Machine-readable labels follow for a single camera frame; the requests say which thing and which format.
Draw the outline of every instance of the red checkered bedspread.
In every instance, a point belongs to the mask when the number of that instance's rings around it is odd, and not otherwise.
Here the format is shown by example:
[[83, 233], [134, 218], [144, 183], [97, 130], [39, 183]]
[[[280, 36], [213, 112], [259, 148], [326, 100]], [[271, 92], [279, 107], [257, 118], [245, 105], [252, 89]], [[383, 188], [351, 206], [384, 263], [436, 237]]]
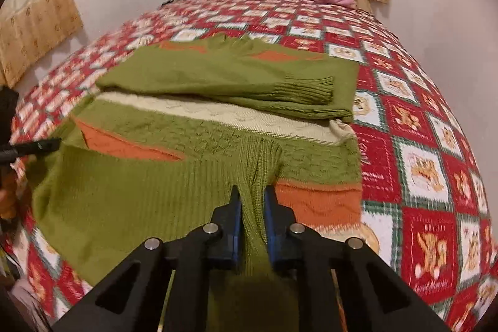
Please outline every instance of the red checkered bedspread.
[[[134, 49], [165, 39], [248, 34], [360, 64], [355, 122], [362, 223], [379, 255], [454, 331], [469, 330], [498, 290], [479, 170], [432, 80], [372, 15], [307, 0], [183, 0], [125, 23], [69, 57], [19, 104], [13, 142], [46, 137], [96, 79]], [[12, 249], [44, 309], [60, 317], [90, 287], [28, 214]]]

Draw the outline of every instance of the ribbed cuff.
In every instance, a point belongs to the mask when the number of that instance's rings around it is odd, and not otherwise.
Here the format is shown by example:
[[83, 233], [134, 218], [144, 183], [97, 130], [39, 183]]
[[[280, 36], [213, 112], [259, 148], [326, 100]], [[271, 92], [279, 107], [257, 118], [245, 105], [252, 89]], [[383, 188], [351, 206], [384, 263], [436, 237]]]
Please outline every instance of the ribbed cuff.
[[329, 104], [332, 100], [334, 79], [295, 79], [287, 77], [275, 86], [273, 95], [281, 101], [301, 104]]

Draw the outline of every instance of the metal screw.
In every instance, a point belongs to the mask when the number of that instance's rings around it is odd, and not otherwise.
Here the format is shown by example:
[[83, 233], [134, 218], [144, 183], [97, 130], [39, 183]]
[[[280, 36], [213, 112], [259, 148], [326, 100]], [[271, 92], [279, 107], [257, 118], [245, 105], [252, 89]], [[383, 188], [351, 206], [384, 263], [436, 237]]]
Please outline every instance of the metal screw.
[[148, 250], [154, 250], [154, 249], [158, 248], [160, 244], [161, 244], [161, 241], [159, 241], [159, 239], [149, 238], [148, 240], [145, 241], [144, 245]]
[[353, 249], [361, 249], [363, 248], [363, 240], [359, 238], [349, 238], [348, 245]]
[[217, 224], [215, 224], [214, 222], [209, 222], [207, 223], [206, 225], [204, 225], [202, 227], [202, 230], [206, 233], [206, 234], [214, 234], [215, 232], [218, 232], [218, 229], [220, 229], [218, 227]]
[[290, 225], [289, 229], [290, 232], [292, 232], [293, 234], [302, 234], [306, 228], [304, 227], [303, 224], [295, 222]]

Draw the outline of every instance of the person's hand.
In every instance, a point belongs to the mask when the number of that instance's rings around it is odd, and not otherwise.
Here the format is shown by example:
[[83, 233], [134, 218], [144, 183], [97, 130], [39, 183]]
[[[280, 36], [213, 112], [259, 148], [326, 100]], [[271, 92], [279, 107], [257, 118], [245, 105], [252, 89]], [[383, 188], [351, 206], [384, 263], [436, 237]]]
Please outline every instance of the person's hand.
[[0, 218], [13, 219], [17, 215], [17, 174], [10, 167], [0, 167]]

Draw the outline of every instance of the sweater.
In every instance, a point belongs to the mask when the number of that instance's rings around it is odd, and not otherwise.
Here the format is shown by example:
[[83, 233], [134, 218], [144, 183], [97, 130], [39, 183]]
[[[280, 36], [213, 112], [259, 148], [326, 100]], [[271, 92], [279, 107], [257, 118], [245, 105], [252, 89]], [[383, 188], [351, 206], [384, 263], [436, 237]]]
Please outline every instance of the sweater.
[[146, 238], [180, 238], [208, 222], [236, 184], [244, 261], [238, 273], [212, 272], [208, 330], [296, 330], [295, 286], [273, 274], [266, 254], [263, 189], [275, 184], [280, 203], [315, 229], [358, 224], [351, 128], [272, 114], [268, 105], [151, 96], [143, 87], [156, 71], [137, 80], [137, 91], [128, 69], [119, 71], [99, 82], [113, 91], [88, 96], [56, 129], [60, 150], [28, 166], [33, 214], [47, 241], [95, 284]]
[[358, 64], [225, 35], [139, 48], [97, 81], [101, 89], [196, 94], [306, 119], [352, 121]]

